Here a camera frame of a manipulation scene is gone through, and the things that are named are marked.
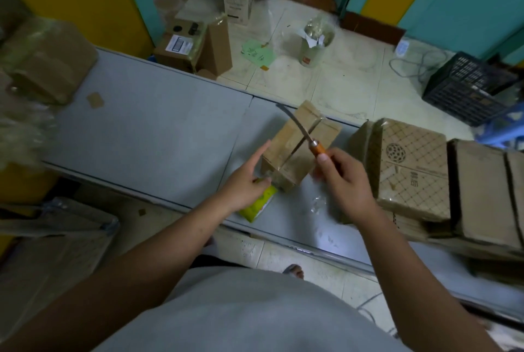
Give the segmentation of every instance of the hand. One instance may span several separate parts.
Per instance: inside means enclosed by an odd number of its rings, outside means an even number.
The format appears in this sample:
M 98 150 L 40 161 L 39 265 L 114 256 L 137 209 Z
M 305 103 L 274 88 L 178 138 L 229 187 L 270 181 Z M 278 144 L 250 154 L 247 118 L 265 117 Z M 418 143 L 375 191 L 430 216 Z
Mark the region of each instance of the hand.
M 374 216 L 378 205 L 361 162 L 343 150 L 331 148 L 327 155 L 318 155 L 317 163 L 338 205 L 355 225 Z
M 255 183 L 257 177 L 253 176 L 258 160 L 270 145 L 271 141 L 267 141 L 258 148 L 247 162 L 230 175 L 218 192 L 221 201 L 227 204 L 231 212 L 242 210 L 253 204 L 271 185 L 271 178 L 265 178 Z

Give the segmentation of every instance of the plastic wrap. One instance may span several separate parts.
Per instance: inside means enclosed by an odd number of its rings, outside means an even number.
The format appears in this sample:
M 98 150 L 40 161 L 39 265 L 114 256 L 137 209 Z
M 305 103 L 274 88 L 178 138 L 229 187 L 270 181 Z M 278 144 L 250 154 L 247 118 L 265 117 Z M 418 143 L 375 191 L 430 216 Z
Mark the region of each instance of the plastic wrap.
M 0 47 L 0 68 L 30 99 L 67 104 L 98 59 L 76 26 L 30 17 Z
M 0 79 L 5 77 L 0 71 Z M 17 96 L 15 87 L 0 89 L 0 171 L 9 163 L 43 170 L 40 158 L 55 131 L 48 106 Z

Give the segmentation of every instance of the black plastic crate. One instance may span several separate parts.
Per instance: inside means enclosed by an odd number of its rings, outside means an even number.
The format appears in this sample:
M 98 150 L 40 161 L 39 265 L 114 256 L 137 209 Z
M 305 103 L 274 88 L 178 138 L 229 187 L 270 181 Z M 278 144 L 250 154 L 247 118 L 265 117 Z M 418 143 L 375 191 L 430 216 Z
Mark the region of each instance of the black plastic crate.
M 458 52 L 430 77 L 422 99 L 443 112 L 477 127 L 507 106 L 490 93 L 516 82 L 517 75 Z

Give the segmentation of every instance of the green paper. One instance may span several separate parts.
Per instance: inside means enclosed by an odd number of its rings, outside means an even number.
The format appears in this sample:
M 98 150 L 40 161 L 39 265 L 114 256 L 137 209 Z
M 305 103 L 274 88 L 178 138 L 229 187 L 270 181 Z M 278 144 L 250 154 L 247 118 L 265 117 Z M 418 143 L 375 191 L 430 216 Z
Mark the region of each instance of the green paper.
M 269 65 L 275 60 L 275 53 L 269 47 L 262 47 L 256 40 L 248 40 L 242 44 L 242 56 L 258 67 Z

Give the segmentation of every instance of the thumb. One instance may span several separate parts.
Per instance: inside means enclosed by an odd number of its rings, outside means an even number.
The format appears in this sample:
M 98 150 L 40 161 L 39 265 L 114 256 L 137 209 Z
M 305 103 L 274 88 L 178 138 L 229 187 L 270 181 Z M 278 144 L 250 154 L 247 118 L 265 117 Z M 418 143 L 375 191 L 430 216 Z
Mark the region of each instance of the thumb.
M 269 177 L 261 179 L 255 185 L 256 190 L 257 190 L 257 192 L 259 192 L 260 195 L 262 195 L 264 193 L 264 190 L 266 190 L 270 186 L 271 186 L 271 178 L 269 178 Z
M 335 167 L 335 163 L 331 160 L 331 157 L 325 153 L 321 153 L 317 156 L 317 163 L 328 182 L 335 183 L 342 178 Z

